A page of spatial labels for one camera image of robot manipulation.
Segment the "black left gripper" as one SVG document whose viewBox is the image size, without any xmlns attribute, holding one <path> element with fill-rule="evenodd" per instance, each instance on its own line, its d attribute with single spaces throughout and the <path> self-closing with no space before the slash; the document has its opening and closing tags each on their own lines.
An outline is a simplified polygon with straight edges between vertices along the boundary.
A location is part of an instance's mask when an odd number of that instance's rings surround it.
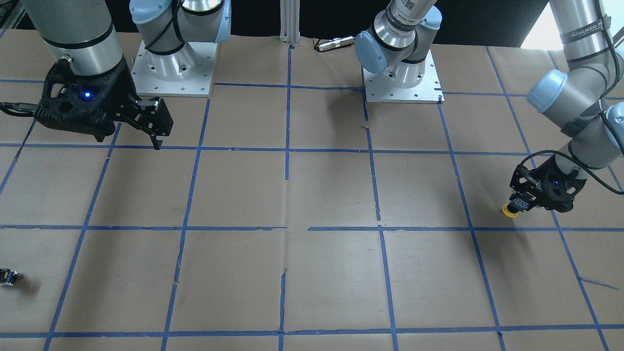
<svg viewBox="0 0 624 351">
<path fill-rule="evenodd" d="M 568 213 L 574 207 L 575 196 L 584 188 L 586 178 L 575 178 L 579 172 L 574 170 L 565 174 L 557 166 L 546 172 L 546 209 L 559 213 Z M 530 211 L 539 205 L 539 197 L 533 191 L 513 193 L 509 203 L 521 212 Z"/>
</svg>

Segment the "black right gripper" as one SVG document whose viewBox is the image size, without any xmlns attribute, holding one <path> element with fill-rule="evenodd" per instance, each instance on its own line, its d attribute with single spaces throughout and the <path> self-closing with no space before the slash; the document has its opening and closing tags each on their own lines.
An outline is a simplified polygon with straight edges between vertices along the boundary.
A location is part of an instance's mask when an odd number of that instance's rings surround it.
<svg viewBox="0 0 624 351">
<path fill-rule="evenodd" d="M 126 61 L 120 61 L 109 72 L 105 91 L 105 111 L 111 120 L 129 124 L 146 133 L 156 150 L 169 137 L 174 121 L 161 97 L 140 100 Z"/>
</svg>

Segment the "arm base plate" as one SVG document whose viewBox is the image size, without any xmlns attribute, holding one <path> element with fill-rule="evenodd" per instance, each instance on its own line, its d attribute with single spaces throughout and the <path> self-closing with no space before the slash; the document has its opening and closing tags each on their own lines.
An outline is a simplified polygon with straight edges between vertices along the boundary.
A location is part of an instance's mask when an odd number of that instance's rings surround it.
<svg viewBox="0 0 624 351">
<path fill-rule="evenodd" d="M 431 51 L 420 63 L 399 62 L 377 74 L 363 68 L 362 76 L 368 102 L 441 104 L 445 100 Z"/>
<path fill-rule="evenodd" d="M 218 53 L 217 43 L 189 42 L 174 54 L 150 53 L 140 45 L 132 67 L 139 96 L 208 98 Z"/>
</svg>

